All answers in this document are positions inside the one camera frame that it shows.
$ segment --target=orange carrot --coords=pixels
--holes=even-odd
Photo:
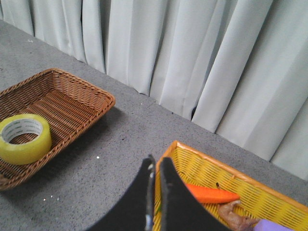
[[[203,186],[197,186],[192,184],[185,184],[196,200],[202,204],[205,203],[227,203],[240,199],[240,196],[236,193],[221,189],[211,189]]]

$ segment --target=purple object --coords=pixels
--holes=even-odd
[[[287,227],[276,224],[272,221],[262,219],[254,227],[254,231],[293,231]]]

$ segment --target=curtain fold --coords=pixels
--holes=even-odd
[[[308,180],[308,1],[0,0],[0,19]]]

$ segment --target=wicker basket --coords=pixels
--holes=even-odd
[[[242,216],[268,219],[295,231],[308,231],[308,207],[259,183],[238,170],[185,144],[174,141],[156,165],[154,231],[160,230],[160,176],[159,165],[163,157],[170,157],[186,183],[237,193],[241,205],[235,212]],[[227,225],[219,216],[216,204],[204,204],[214,217]]]
[[[51,150],[40,160],[15,166],[0,159],[0,191],[28,180],[115,104],[110,93],[60,69],[48,69],[0,92],[0,121],[24,113],[43,116],[51,127]],[[25,143],[30,134],[14,138]]]

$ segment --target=clear packing tape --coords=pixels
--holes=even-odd
[[[33,140],[12,144],[19,135],[36,134]],[[13,165],[25,165],[41,159],[51,148],[50,126],[35,114],[14,115],[0,122],[0,158]]]

